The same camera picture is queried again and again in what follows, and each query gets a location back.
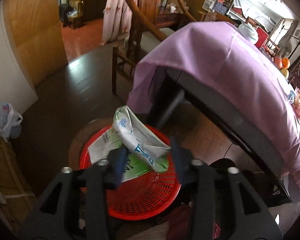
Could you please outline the red mesh waste basket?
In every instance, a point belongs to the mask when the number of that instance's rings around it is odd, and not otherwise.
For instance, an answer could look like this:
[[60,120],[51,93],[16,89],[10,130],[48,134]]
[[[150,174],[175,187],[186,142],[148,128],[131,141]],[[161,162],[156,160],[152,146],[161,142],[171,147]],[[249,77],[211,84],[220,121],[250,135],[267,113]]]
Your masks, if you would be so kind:
[[111,217],[122,220],[143,220],[165,211],[175,200],[181,185],[168,154],[168,170],[149,171],[138,178],[122,183],[116,190],[108,190],[107,205]]

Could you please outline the bin with white plastic bag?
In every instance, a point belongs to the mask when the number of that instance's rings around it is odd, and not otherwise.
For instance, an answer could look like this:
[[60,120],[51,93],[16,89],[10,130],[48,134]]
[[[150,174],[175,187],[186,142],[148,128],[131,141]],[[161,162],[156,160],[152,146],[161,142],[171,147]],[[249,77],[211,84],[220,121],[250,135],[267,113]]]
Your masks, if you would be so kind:
[[0,136],[8,142],[19,137],[23,116],[10,103],[0,105]]

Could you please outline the blue face mask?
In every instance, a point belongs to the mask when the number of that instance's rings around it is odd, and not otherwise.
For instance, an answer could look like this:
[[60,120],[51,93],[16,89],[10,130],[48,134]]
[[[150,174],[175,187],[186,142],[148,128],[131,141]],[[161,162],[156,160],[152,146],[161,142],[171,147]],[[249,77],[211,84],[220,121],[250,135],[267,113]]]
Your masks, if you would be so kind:
[[295,101],[295,92],[294,92],[294,90],[291,90],[289,95],[288,95],[288,102],[290,104],[293,104],[294,101]]

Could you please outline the purple tablecloth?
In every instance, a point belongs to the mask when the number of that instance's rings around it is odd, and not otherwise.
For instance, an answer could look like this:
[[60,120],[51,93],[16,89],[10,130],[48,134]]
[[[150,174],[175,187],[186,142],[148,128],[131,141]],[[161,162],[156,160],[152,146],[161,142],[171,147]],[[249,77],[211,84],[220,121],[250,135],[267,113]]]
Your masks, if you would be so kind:
[[300,121],[281,72],[230,23],[194,22],[164,39],[137,65],[127,105],[150,111],[158,68],[183,70],[229,100],[275,146],[300,192]]

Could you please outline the yellow pear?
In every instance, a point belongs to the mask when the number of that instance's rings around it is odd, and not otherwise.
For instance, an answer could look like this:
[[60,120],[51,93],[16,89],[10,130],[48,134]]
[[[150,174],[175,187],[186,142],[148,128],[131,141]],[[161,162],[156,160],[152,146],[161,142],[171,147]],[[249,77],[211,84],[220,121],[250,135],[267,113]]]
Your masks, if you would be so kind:
[[286,68],[281,68],[281,69],[280,69],[280,72],[281,72],[281,74],[282,74],[286,79],[289,78],[289,71],[288,71],[288,69],[286,69]]

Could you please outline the red apple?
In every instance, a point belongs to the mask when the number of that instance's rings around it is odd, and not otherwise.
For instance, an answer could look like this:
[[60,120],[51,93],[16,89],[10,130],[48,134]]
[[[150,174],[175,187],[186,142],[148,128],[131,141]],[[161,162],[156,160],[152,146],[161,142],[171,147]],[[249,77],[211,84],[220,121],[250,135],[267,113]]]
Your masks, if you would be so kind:
[[277,66],[277,68],[279,68],[279,69],[283,68],[283,64],[282,64],[280,57],[277,57],[277,56],[274,57],[274,63]]

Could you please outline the orange fruit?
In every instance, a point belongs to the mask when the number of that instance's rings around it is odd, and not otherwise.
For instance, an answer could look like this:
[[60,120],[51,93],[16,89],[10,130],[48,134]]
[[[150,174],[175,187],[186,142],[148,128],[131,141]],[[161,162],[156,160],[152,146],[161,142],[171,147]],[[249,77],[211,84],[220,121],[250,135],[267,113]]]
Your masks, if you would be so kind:
[[282,67],[288,69],[290,67],[290,60],[286,57],[281,59]]

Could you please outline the red white box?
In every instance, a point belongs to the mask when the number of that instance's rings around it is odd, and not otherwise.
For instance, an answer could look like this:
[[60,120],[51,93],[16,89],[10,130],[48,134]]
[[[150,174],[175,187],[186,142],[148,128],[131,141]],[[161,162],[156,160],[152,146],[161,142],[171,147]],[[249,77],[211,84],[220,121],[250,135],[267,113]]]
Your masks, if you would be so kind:
[[255,46],[260,49],[264,44],[265,42],[267,41],[269,35],[268,33],[263,30],[261,27],[256,27],[256,31],[258,33],[258,41],[255,43]]

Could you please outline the white ceramic lidded jar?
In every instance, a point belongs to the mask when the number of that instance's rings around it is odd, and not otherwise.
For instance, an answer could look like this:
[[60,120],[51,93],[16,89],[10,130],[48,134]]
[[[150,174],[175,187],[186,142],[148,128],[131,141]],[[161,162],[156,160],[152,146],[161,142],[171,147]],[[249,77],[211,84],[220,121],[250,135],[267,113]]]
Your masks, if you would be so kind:
[[248,23],[242,23],[238,26],[237,30],[250,43],[252,44],[257,43],[258,33],[252,25]]

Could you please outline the pink floral curtain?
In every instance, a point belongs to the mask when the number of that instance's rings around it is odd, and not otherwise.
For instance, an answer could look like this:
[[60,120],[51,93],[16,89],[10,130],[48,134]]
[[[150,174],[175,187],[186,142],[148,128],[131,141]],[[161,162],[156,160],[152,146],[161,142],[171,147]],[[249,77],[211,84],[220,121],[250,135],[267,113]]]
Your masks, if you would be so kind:
[[132,11],[125,0],[107,0],[103,11],[101,45],[119,41],[129,36],[132,25]]

